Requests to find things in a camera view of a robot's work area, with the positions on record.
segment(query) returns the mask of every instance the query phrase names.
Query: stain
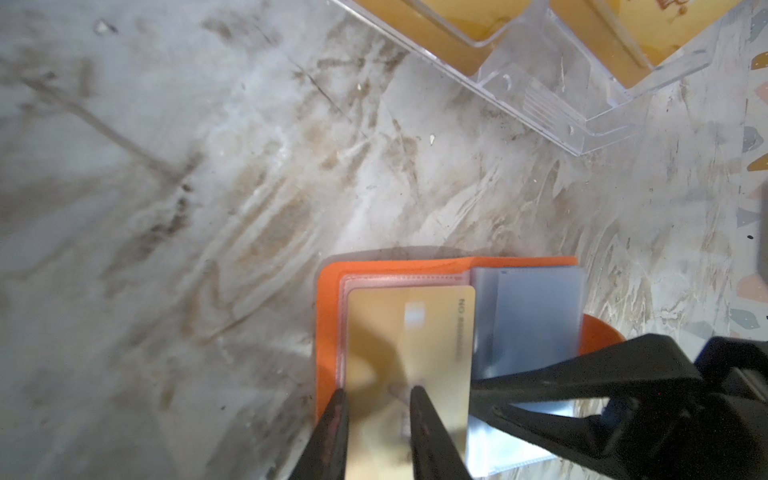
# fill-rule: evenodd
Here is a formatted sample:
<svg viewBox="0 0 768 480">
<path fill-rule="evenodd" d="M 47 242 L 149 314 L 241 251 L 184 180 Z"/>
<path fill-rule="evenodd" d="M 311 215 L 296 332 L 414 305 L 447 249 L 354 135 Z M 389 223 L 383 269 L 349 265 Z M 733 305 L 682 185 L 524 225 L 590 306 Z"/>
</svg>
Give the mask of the stain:
<svg viewBox="0 0 768 480">
<path fill-rule="evenodd" d="M 316 65 L 320 70 L 339 67 L 354 67 L 357 71 L 361 71 L 366 66 L 366 60 L 363 57 L 350 58 L 349 60 L 341 60 L 339 58 L 321 58 L 317 61 Z"/>
<path fill-rule="evenodd" d="M 225 45 L 241 48 L 255 55 L 266 48 L 280 46 L 282 37 L 277 31 L 267 34 L 259 25 L 260 15 L 250 12 L 226 10 L 205 18 L 200 26 L 216 35 Z"/>
<path fill-rule="evenodd" d="M 395 56 L 384 61 L 384 74 L 392 75 L 408 56 L 408 52 L 399 48 Z"/>
<path fill-rule="evenodd" d="M 170 408 L 170 404 L 174 401 L 174 394 L 176 393 L 176 385 L 172 382 L 168 382 L 163 387 L 163 391 L 160 393 L 160 401 L 157 405 L 161 412 L 165 412 Z"/>
<path fill-rule="evenodd" d="M 352 156 L 349 160 L 349 165 L 346 168 L 346 175 L 344 176 L 343 186 L 352 185 L 357 178 L 357 172 L 360 170 L 362 163 L 368 157 L 368 153 L 371 151 L 371 144 L 365 143 L 360 150 Z"/>
<path fill-rule="evenodd" d="M 503 118 L 505 113 L 498 107 L 487 104 L 484 105 L 480 110 L 480 116 L 482 116 L 485 120 L 494 120 L 496 118 Z"/>
<path fill-rule="evenodd" d="M 757 40 L 766 25 L 768 25 L 768 8 L 763 8 L 752 17 L 750 42 Z"/>
<path fill-rule="evenodd" d="M 227 242 L 223 245 L 223 251 L 227 251 L 237 242 L 238 239 L 245 233 L 245 231 L 255 222 L 258 220 L 261 215 L 263 215 L 264 212 L 269 210 L 269 208 L 272 206 L 272 204 L 275 201 L 275 198 L 280 192 L 280 189 L 283 188 L 283 185 L 287 182 L 287 179 L 285 177 L 280 178 L 277 180 L 274 185 L 272 186 L 270 192 L 264 196 L 264 200 L 262 200 L 258 205 L 255 207 L 252 207 L 244 216 L 242 221 L 240 222 L 240 226 L 237 228 L 237 230 L 230 236 L 230 238 L 227 240 Z"/>
<path fill-rule="evenodd" d="M 156 223 L 149 229 L 124 243 L 102 273 L 102 278 L 144 262 L 166 240 L 189 226 L 189 201 L 182 197 L 176 202 L 173 216 L 166 222 Z"/>
<path fill-rule="evenodd" d="M 454 98 L 448 101 L 448 103 L 445 105 L 445 108 L 446 110 L 463 111 L 476 98 L 477 95 L 475 95 L 473 92 L 467 88 L 461 87 L 461 91 Z"/>
<path fill-rule="evenodd" d="M 379 112 L 378 111 L 372 111 L 368 115 L 368 128 L 374 129 L 376 128 L 376 125 L 379 123 Z"/>
<path fill-rule="evenodd" d="M 273 261 L 296 237 L 311 227 L 312 205 L 306 192 L 298 192 L 284 204 L 261 229 L 238 266 L 253 268 L 257 264 Z"/>
<path fill-rule="evenodd" d="M 685 109 L 690 114 L 690 108 L 688 107 L 688 79 L 683 78 L 680 80 L 680 99 L 685 104 Z"/>
<path fill-rule="evenodd" d="M 280 151 L 283 144 L 270 139 L 255 157 L 247 160 L 247 165 L 239 172 L 230 188 L 230 204 L 239 206 L 244 200 L 264 185 L 267 177 L 267 168 L 272 156 Z"/>
<path fill-rule="evenodd" d="M 204 344 L 234 321 L 232 306 L 221 298 L 220 285 L 219 263 L 212 262 L 187 298 L 186 315 L 180 326 L 182 337 L 195 337 Z"/>
<path fill-rule="evenodd" d="M 281 310 L 280 307 L 295 304 L 296 292 L 299 291 L 299 288 L 306 282 L 315 280 L 315 273 L 318 265 L 319 261 L 314 259 L 305 262 L 279 290 L 264 300 L 264 303 L 261 304 L 260 308 L 269 308 L 279 311 Z"/>
<path fill-rule="evenodd" d="M 320 164 L 320 170 L 324 170 L 324 171 L 333 170 L 333 168 L 338 164 L 339 164 L 339 155 L 337 152 L 332 152 Z"/>
<path fill-rule="evenodd" d="M 241 409 L 206 464 L 205 478 L 276 478 L 291 452 L 300 449 L 300 433 L 311 429 L 308 391 L 294 389 L 278 410 L 252 404 Z"/>
<path fill-rule="evenodd" d="M 419 172 L 416 168 L 419 142 L 414 137 L 404 135 L 397 120 L 392 120 L 392 126 L 397 135 L 387 144 L 382 158 L 405 174 L 412 197 L 419 197 Z"/>
<path fill-rule="evenodd" d="M 225 41 L 226 43 L 232 41 L 233 35 L 229 26 L 218 18 L 206 18 L 203 20 L 200 26 L 212 33 L 215 33 L 219 36 L 219 38 L 221 38 L 221 40 Z"/>
<path fill-rule="evenodd" d="M 96 92 L 96 67 L 90 58 L 80 60 L 78 72 L 78 96 L 80 98 L 93 97 Z"/>
</svg>

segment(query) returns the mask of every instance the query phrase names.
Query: clear acrylic organizer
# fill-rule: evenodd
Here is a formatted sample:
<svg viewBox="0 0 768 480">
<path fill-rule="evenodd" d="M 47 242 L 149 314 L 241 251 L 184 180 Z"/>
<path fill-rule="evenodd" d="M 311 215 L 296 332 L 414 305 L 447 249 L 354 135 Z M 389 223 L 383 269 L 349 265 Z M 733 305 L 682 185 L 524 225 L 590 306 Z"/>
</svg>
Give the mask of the clear acrylic organizer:
<svg viewBox="0 0 768 480">
<path fill-rule="evenodd" d="M 646 93 L 708 66 L 719 32 L 715 22 L 654 65 L 604 0 L 530 0 L 520 15 L 480 39 L 419 0 L 335 2 L 573 155 L 641 131 Z M 573 7 L 583 11 L 563 10 Z M 600 28 L 583 22 L 585 12 L 599 18 Z"/>
</svg>

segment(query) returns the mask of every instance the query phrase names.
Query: yellow card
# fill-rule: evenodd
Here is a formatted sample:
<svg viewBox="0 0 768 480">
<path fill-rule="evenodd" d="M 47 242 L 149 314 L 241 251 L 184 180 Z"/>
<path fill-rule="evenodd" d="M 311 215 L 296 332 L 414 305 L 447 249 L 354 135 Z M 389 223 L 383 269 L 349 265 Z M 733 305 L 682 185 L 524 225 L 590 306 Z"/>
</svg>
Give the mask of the yellow card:
<svg viewBox="0 0 768 480">
<path fill-rule="evenodd" d="M 463 455 L 475 289 L 357 289 L 347 307 L 347 480 L 413 478 L 409 402 L 416 385 Z"/>
</svg>

